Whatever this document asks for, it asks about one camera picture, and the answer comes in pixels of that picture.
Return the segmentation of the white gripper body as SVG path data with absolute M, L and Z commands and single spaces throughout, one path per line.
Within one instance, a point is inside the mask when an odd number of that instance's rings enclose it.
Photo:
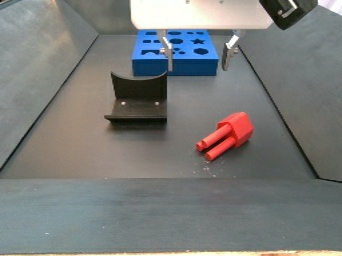
M 266 29 L 273 20 L 260 0 L 130 0 L 142 29 Z

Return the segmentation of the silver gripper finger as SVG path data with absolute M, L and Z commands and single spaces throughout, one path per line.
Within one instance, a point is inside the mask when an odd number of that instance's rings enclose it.
M 170 40 L 167 39 L 167 31 L 166 30 L 158 30 L 158 39 L 162 43 L 161 53 L 167 58 L 167 70 L 174 70 L 174 62 L 173 62 L 173 56 L 174 56 L 174 48 Z
M 224 70 L 229 69 L 230 60 L 237 52 L 240 39 L 241 39 L 240 30 L 234 30 L 230 40 L 224 45 L 224 52 L 222 52 L 222 69 Z

